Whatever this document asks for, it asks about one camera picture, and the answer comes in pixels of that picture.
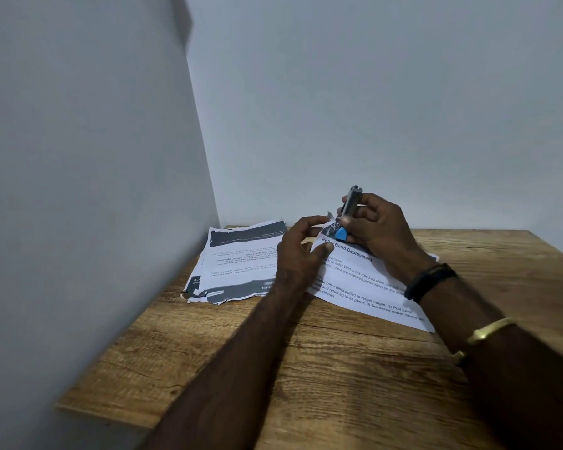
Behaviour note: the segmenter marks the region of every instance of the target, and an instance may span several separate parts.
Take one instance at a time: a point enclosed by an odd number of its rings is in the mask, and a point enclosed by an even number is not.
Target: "paper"
[[[221,304],[266,295],[277,271],[277,244],[285,232],[283,221],[234,229],[211,227],[185,287],[188,302]]]
[[[343,308],[433,333],[421,307],[404,297],[405,285],[392,278],[383,261],[363,247],[343,243],[322,231],[313,243],[332,243],[334,250],[319,269],[308,292]]]

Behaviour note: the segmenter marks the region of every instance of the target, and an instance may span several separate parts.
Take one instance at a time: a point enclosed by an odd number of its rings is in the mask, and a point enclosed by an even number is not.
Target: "white wall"
[[[334,211],[563,250],[563,0],[188,0],[222,224]]]
[[[170,0],[0,0],[0,449],[137,443],[52,404],[215,224]]]

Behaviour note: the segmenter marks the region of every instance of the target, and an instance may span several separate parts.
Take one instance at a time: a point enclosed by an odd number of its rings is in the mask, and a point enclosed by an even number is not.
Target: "gold bracelet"
[[[467,338],[467,344],[469,344],[470,346],[475,346],[481,341],[487,340],[491,334],[498,332],[501,328],[515,324],[515,319],[512,319],[510,317],[499,319],[495,322],[492,322],[490,325],[486,325],[485,327],[474,331],[471,336]],[[453,359],[454,364],[459,366],[467,358],[467,353],[462,350],[458,350],[454,354],[451,354],[451,358]]]

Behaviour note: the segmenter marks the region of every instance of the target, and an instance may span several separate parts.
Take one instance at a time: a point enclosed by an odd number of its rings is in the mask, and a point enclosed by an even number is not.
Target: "wood grain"
[[[563,254],[526,231],[415,230],[507,315],[563,352]],[[188,265],[58,402],[153,427],[258,299],[180,298]],[[502,448],[436,335],[313,299],[283,354],[259,449]]]

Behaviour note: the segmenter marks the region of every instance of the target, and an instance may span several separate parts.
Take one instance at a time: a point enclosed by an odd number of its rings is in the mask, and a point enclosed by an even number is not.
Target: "person's right hand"
[[[388,272],[403,284],[409,284],[436,261],[417,244],[405,215],[396,204],[375,194],[365,193],[354,217],[343,217],[340,224],[348,231],[346,241],[367,246],[383,260]]]

